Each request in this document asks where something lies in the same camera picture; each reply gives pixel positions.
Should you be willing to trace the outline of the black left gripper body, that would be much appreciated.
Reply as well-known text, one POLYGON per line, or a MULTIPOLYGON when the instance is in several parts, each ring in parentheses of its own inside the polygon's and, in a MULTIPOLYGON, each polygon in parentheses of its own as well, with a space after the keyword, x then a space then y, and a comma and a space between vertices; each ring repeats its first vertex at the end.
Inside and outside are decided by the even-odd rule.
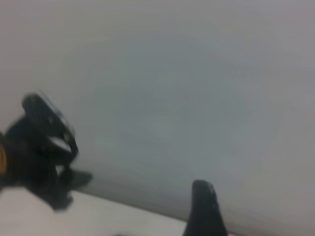
POLYGON ((25 186, 52 198, 64 197, 57 177, 64 148, 41 134, 28 118, 20 118, 4 134, 5 187, 25 186))

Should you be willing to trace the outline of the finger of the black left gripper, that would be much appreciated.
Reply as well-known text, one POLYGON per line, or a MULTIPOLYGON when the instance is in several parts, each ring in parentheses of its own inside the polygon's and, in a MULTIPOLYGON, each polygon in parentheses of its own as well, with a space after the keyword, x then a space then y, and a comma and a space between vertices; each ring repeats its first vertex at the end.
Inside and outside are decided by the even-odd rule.
POLYGON ((65 169, 63 171, 63 187, 67 190, 77 190, 88 185, 92 178, 91 173, 65 169))
POLYGON ((63 190, 52 190, 47 194, 47 203, 54 211, 66 210, 73 202, 73 197, 63 190))

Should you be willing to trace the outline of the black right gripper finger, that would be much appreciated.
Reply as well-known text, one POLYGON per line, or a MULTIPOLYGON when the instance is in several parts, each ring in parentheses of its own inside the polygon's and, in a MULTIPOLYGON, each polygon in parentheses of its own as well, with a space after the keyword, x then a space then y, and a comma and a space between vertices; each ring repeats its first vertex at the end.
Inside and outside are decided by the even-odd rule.
POLYGON ((185 236, 227 236, 213 185, 205 180, 192 183, 191 208, 185 236))

